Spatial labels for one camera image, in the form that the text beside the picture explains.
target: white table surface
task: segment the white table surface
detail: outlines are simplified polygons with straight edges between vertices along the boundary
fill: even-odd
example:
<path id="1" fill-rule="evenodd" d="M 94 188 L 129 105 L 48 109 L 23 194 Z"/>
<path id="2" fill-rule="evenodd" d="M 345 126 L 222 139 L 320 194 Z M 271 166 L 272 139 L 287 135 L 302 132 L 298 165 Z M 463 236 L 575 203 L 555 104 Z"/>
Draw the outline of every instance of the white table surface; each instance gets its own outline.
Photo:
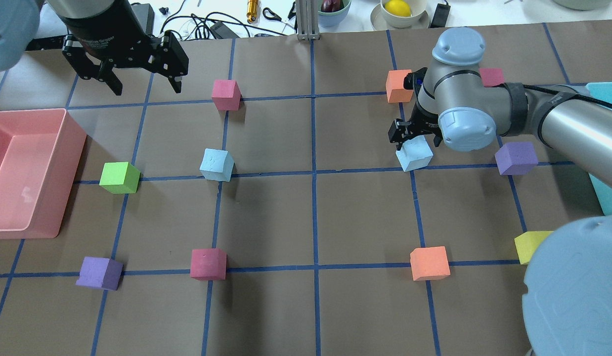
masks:
<path id="1" fill-rule="evenodd" d="M 181 6 L 180 0 L 149 0 L 148 2 L 155 9 L 155 32 L 160 29 L 168 17 L 159 13 L 159 7 L 169 7 L 171 14 Z M 433 11 L 439 2 L 443 3 L 440 0 L 428 0 L 427 12 L 430 18 L 433 18 Z M 344 21 L 335 27 L 320 27 L 320 31 L 372 31 L 370 13 L 378 3 L 378 0 L 352 0 L 349 13 Z M 284 30 L 285 34 L 293 33 L 288 26 L 284 28 L 283 23 L 268 21 L 262 17 L 262 9 L 269 7 L 285 18 L 293 4 L 292 0 L 259 0 L 259 4 L 259 19 L 252 25 L 279 32 Z M 449 5 L 451 5 L 451 12 L 446 23 L 448 27 L 612 19 L 612 3 L 607 7 L 589 11 L 568 9 L 553 0 L 451 0 Z M 200 6 L 198 6 L 198 0 L 186 0 L 180 14 L 194 13 L 198 16 L 205 16 L 211 11 L 228 13 L 247 23 L 247 0 L 201 0 Z M 212 18 L 221 19 L 223 16 L 215 15 Z M 166 29 L 180 30 L 183 34 L 186 22 L 186 19 L 174 20 L 168 24 Z M 228 26 L 241 37 L 247 35 L 240 25 Z M 187 29 L 191 31 L 193 25 L 188 23 Z M 250 29 L 250 31 L 252 35 L 261 32 L 255 29 Z"/>

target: scissors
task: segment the scissors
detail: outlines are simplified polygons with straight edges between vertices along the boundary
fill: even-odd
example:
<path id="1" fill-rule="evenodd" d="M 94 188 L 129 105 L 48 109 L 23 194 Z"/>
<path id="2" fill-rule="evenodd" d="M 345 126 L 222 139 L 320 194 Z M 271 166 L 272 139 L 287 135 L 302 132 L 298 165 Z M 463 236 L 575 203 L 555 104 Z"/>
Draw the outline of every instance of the scissors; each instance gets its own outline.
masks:
<path id="1" fill-rule="evenodd" d="M 291 7 L 291 10 L 288 12 L 288 18 L 286 20 L 283 20 L 278 14 L 274 13 L 268 7 L 265 7 L 264 9 L 262 9 L 262 15 L 268 21 L 277 21 L 277 22 L 284 23 L 284 29 L 282 29 L 282 32 L 284 32 L 284 30 L 286 29 L 286 25 L 293 27 L 293 29 L 297 28 L 297 22 L 295 22 L 295 25 L 289 22 L 295 16 L 297 16 L 297 13 L 295 12 L 295 2 L 293 2 L 293 7 Z"/>

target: red cube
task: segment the red cube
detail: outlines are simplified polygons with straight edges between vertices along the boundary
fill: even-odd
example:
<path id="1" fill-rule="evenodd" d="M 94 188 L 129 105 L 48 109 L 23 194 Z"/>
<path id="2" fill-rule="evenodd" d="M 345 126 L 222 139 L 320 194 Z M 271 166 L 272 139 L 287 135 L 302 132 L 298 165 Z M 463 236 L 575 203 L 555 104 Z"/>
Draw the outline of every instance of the red cube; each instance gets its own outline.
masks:
<path id="1" fill-rule="evenodd" d="M 414 281 L 435 281 L 451 275 L 444 246 L 416 248 L 409 257 Z"/>

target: grid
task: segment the grid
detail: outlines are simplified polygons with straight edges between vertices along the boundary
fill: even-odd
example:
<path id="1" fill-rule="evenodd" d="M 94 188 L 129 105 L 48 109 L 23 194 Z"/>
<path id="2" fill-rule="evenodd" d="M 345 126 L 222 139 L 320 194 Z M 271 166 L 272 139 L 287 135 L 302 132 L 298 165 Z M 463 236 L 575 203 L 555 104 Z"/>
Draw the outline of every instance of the grid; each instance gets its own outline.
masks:
<path id="1" fill-rule="evenodd" d="M 545 29 L 545 34 L 547 35 L 547 39 L 549 41 L 549 45 L 554 52 L 554 55 L 558 61 L 559 68 L 563 74 L 563 77 L 566 80 L 567 84 L 570 84 L 570 77 L 566 72 L 563 63 L 561 61 L 561 57 L 559 56 L 559 52 L 557 52 L 557 48 L 555 43 L 553 42 L 552 36 L 550 35 L 550 30 L 548 30 L 548 26 L 544 23 L 543 29 Z M 387 35 L 387 47 L 389 48 L 389 54 L 392 61 L 392 69 L 397 69 L 398 66 L 395 55 L 395 47 L 392 41 L 392 34 L 386 31 Z M 247 101 L 276 101 L 276 100 L 292 100 L 292 99 L 309 99 L 310 100 L 310 127 L 311 127 L 311 158 L 312 158 L 312 169 L 310 171 L 284 171 L 284 172 L 255 172 L 255 173 L 236 173 L 233 175 L 234 178 L 266 178 L 266 177 L 282 177 L 282 176 L 311 176 L 312 178 L 312 264 L 299 264 L 299 265 L 283 265 L 283 266 L 259 266 L 259 267 L 230 267 L 227 269 L 228 273 L 253 273 L 253 272 L 281 272 L 281 271 L 312 271 L 313 272 L 313 313 L 314 313 L 314 331 L 315 331 L 315 354 L 320 356 L 322 354 L 322 340 L 321 340 L 321 312 L 320 312 L 320 271 L 322 270 L 371 270 L 375 268 L 409 268 L 409 263 L 406 262 L 385 262 L 385 263 L 344 263 L 344 264 L 320 264 L 319 260 L 319 224 L 318 224 L 318 211 L 317 211 L 317 178 L 318 176 L 328 176 L 328 175 L 344 175 L 344 174 L 364 174 L 364 173 L 376 173 L 376 172 L 401 172 L 401 168 L 399 167 L 376 167 L 376 168 L 353 168 L 353 169 L 318 169 L 317 168 L 317 137 L 316 137 L 316 128 L 317 128 L 317 106 L 316 102 L 318 99 L 327 98 L 327 97 L 361 97 L 361 96 L 373 96 L 373 95 L 383 95 L 385 92 L 383 91 L 362 91 L 362 92 L 336 92 L 336 93 L 328 93 L 328 94 L 317 94 L 315 90 L 315 74 L 317 68 L 315 67 L 315 49 L 316 43 L 310 42 L 310 94 L 305 95 L 275 95 L 275 96 L 265 96 L 265 97 L 245 97 L 243 99 L 244 102 Z M 233 70 L 234 70 L 234 54 L 236 52 L 236 40 L 231 41 L 231 50 L 229 57 L 229 70 L 228 70 L 228 78 L 233 79 Z M 7 72 L 3 75 L 3 78 L 0 82 L 0 91 L 5 83 L 5 79 L 7 78 Z M 148 82 L 148 88 L 145 93 L 145 99 L 143 103 L 131 103 L 131 104 L 105 104 L 105 105 L 91 105 L 91 106 L 71 106 L 71 99 L 76 90 L 76 86 L 78 84 L 78 77 L 76 76 L 73 80 L 73 85 L 71 87 L 69 97 L 66 101 L 65 108 L 70 110 L 89 110 L 89 109 L 102 109 L 102 108 L 128 108 L 128 107 L 141 107 L 141 119 L 139 121 L 138 131 L 136 133 L 136 140 L 134 143 L 134 149 L 132 151 L 132 164 L 136 163 L 137 155 L 139 151 L 139 144 L 141 143 L 141 135 L 143 130 L 143 125 L 146 119 L 146 111 L 151 106 L 160 106 L 160 105 L 178 105 L 178 104 L 204 104 L 210 103 L 211 100 L 192 100 L 192 101 L 162 101 L 158 103 L 150 102 L 150 92 L 153 88 L 153 81 L 155 77 L 154 74 L 150 75 L 150 79 Z M 403 104 L 399 104 L 399 114 L 402 117 L 405 117 L 405 111 Z M 222 149 L 227 149 L 227 133 L 229 130 L 229 112 L 224 115 L 224 126 L 222 128 Z M 503 140 L 498 137 L 497 139 L 498 146 L 502 146 Z M 556 162 L 541 162 L 539 164 L 540 167 L 562 167 L 562 166 L 573 166 L 572 162 L 559 160 Z M 414 202 L 414 212 L 406 212 L 408 214 L 407 218 L 412 220 L 415 218 L 415 222 L 417 224 L 418 236 L 419 236 L 419 246 L 424 247 L 427 244 L 425 241 L 425 233 L 423 228 L 423 213 L 421 212 L 421 199 L 419 199 L 419 189 L 417 189 L 417 172 L 423 171 L 443 171 L 443 170 L 471 170 L 471 169 L 496 169 L 496 164 L 487 163 L 487 164 L 444 164 L 444 165 L 430 165 L 418 171 L 409 172 L 409 185 L 410 187 L 410 196 Z M 142 177 L 141 182 L 155 182 L 155 181 L 168 181 L 168 180 L 202 180 L 202 176 L 152 176 L 152 177 Z M 523 207 L 519 200 L 518 187 L 516 185 L 516 181 L 513 177 L 508 177 L 508 182 L 510 185 L 510 189 L 512 192 L 512 198 L 514 200 L 514 205 L 516 208 L 516 212 L 519 217 L 519 223 L 521 225 L 521 230 L 526 231 L 527 225 L 525 222 L 525 216 L 523 213 Z M 77 185 L 94 185 L 98 184 L 97 180 L 78 180 L 75 182 Z M 220 212 L 221 212 L 221 200 L 223 194 L 223 184 L 222 182 L 218 183 L 218 188 L 216 192 L 216 205 L 214 211 L 214 227 L 213 227 L 213 236 L 211 246 L 213 248 L 218 245 L 218 235 L 219 235 L 219 222 L 220 222 Z M 123 200 L 121 202 L 121 212 L 119 214 L 118 224 L 116 228 L 116 233 L 114 237 L 114 243 L 112 245 L 112 250 L 110 253 L 110 257 L 115 259 L 118 255 L 118 245 L 120 241 L 120 237 L 123 230 L 123 225 L 125 221 L 125 214 L 128 207 L 128 194 L 123 196 Z M 9 296 L 10 286 L 12 281 L 16 278 L 23 277 L 76 277 L 79 275 L 76 271 L 70 272 L 15 272 L 17 269 L 17 265 L 19 263 L 19 259 L 21 256 L 21 252 L 23 251 L 25 241 L 21 240 L 17 251 L 15 253 L 15 257 L 10 269 L 9 273 L 0 273 L 0 279 L 6 278 L 5 288 L 3 290 L 3 294 L 0 300 L 0 318 L 1 311 Z M 452 267 L 465 267 L 465 266 L 505 266 L 505 265 L 516 265 L 519 264 L 519 261 L 516 259 L 494 259 L 494 260 L 455 260 L 449 261 L 450 266 Z M 159 269 L 159 270 L 125 270 L 123 272 L 124 276 L 130 275 L 177 275 L 177 274 L 187 274 L 189 273 L 189 269 Z M 205 298 L 205 314 L 204 314 L 204 324 L 203 324 L 203 337 L 202 337 L 202 346 L 201 346 L 201 354 L 208 354 L 208 341 L 209 341 L 209 333 L 211 327 L 211 311 L 212 311 L 212 302 L 213 302 L 213 282 L 209 281 L 207 283 L 207 291 Z M 432 289 L 432 282 L 426 281 L 425 283 L 426 289 L 426 305 L 428 306 L 429 316 L 430 316 L 430 324 L 431 324 L 431 336 L 433 338 L 433 348 L 434 352 L 437 356 L 442 354 L 441 344 L 439 340 L 439 330 L 440 325 L 437 322 L 437 308 L 435 307 L 434 302 L 434 291 Z M 95 355 L 98 342 L 100 337 L 100 330 L 102 327 L 104 312 L 107 307 L 107 297 L 108 292 L 103 291 L 101 301 L 99 303 L 98 315 L 96 318 L 96 327 L 94 329 L 93 342 L 91 347 L 91 355 Z"/>

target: orange cube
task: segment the orange cube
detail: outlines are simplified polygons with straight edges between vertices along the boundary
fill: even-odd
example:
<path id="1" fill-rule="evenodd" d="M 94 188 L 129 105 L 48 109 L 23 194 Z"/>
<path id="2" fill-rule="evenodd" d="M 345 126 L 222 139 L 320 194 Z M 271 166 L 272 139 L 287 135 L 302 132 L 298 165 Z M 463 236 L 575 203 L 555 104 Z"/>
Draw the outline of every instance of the orange cube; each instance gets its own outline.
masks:
<path id="1" fill-rule="evenodd" d="M 401 69 L 390 70 L 387 74 L 385 90 L 387 90 L 388 103 L 408 103 L 412 99 L 414 91 L 403 88 L 403 81 L 405 81 L 407 74 L 411 72 L 412 70 L 410 69 Z"/>
<path id="2" fill-rule="evenodd" d="M 416 248 L 409 257 L 414 281 L 435 281 L 451 275 L 444 246 Z"/>

